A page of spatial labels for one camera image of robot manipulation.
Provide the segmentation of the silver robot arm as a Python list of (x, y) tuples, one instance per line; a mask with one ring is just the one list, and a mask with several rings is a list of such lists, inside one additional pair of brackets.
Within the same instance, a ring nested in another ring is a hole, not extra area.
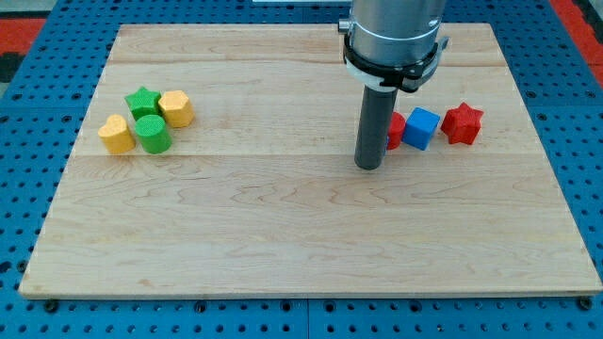
[(369, 89), (415, 92), (430, 80), (448, 38), (437, 33), (445, 0), (352, 0), (339, 22), (347, 71)]

